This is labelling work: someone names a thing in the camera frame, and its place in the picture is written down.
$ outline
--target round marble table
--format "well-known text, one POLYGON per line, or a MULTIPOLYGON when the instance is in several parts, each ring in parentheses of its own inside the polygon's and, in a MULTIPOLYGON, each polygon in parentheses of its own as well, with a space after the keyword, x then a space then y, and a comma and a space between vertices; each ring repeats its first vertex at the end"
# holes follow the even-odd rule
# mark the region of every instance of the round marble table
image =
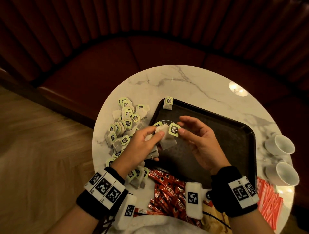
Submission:
MULTIPOLYGON (((149 124, 159 101, 171 96, 202 109, 237 120, 248 125, 256 137, 257 175, 265 178, 263 168, 279 159, 270 155, 263 143, 272 134, 281 134, 278 126, 264 107, 250 94, 239 96, 231 91, 231 80, 214 72, 186 65, 153 67, 132 75, 116 87, 105 100, 95 123, 92 138, 92 159, 95 171, 105 167, 110 148, 104 140, 108 126, 113 122, 112 112, 119 109, 118 99, 128 97, 134 104, 149 104, 145 119, 149 124)), ((292 164, 290 155, 281 157, 292 164)), ((154 196, 154 182, 148 179, 144 189, 127 189, 138 197, 136 207, 146 209, 154 196)), ((277 187, 284 205, 277 224, 280 233, 289 217, 294 197, 294 187, 277 187)))

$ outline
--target wristband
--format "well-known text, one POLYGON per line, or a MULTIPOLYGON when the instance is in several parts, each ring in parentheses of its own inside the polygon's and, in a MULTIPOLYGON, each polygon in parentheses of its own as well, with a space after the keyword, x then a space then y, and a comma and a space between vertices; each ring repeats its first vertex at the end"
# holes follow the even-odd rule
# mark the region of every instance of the wristband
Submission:
POLYGON ((257 209, 259 197, 236 167, 223 167, 211 179, 211 200, 220 213, 237 217, 257 209))
POLYGON ((125 180, 111 167, 99 170, 84 186, 76 204, 100 220, 106 215, 115 216, 128 194, 125 180))

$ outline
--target black tray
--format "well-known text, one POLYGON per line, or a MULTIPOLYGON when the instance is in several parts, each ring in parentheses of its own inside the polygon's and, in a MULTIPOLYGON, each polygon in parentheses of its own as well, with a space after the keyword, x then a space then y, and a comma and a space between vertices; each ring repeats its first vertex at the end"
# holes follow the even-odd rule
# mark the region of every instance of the black tray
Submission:
MULTIPOLYGON (((213 112, 174 99, 172 110, 163 109, 162 99, 151 119, 150 125, 161 120, 179 121, 179 116, 189 115, 211 127, 228 161, 247 176, 256 187, 256 149, 253 130, 244 123, 226 118, 213 112)), ((200 182, 203 188, 211 188, 211 178, 207 170, 196 161, 188 145, 175 137, 177 145, 160 151, 160 161, 147 160, 146 166, 167 170, 185 181, 200 182)))

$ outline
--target white cup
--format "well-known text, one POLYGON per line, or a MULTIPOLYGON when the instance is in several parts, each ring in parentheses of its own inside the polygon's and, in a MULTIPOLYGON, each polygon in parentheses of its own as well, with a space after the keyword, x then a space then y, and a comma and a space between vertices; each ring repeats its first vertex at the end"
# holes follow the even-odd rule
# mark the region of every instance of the white cup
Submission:
POLYGON ((275 135, 265 141, 265 147, 273 155, 293 154, 295 146, 293 142, 283 135, 275 135))
POLYGON ((296 186, 299 183, 296 170, 286 162, 266 166, 265 173, 270 182, 277 186, 296 186))

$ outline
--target right hand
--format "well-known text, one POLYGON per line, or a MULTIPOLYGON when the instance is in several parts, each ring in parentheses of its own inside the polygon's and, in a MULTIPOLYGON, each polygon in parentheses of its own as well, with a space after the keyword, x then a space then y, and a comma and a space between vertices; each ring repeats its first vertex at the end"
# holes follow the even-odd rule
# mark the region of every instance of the right hand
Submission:
POLYGON ((225 157, 214 131, 197 118, 190 116, 180 116, 181 126, 178 134, 189 144, 196 160, 211 175, 216 175, 218 171, 231 164, 225 157))

